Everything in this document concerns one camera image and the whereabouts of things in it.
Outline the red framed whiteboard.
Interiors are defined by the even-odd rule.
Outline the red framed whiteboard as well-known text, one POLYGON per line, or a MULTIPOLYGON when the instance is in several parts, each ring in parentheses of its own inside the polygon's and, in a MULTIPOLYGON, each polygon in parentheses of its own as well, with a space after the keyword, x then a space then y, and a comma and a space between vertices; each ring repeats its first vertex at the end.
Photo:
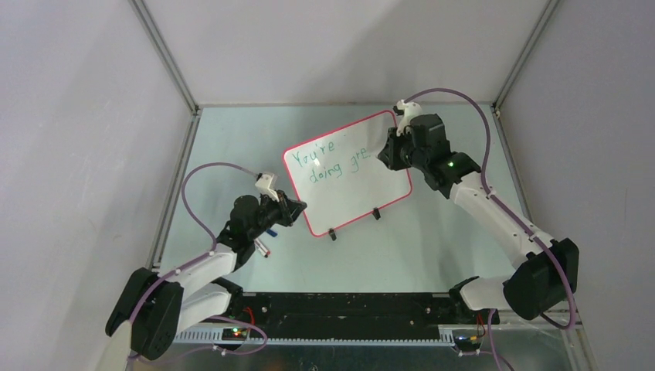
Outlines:
POLYGON ((379 111, 286 149, 282 160, 295 195, 307 204, 304 219, 313 237, 336 230, 411 195, 406 170, 378 160, 386 132, 396 128, 391 110, 379 111))

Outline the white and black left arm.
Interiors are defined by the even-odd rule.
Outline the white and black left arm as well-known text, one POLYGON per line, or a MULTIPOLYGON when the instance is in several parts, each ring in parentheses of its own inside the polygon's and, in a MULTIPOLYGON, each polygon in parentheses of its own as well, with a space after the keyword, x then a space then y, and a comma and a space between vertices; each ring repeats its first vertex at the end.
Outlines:
POLYGON ((226 322, 245 311, 243 288, 227 280, 256 250, 256 240, 274 225, 294 224, 307 204, 278 190, 276 197, 240 196, 212 248, 167 274, 135 270, 105 325, 111 338, 123 340, 120 352, 147 360, 161 357, 176 335, 208 318, 226 322))

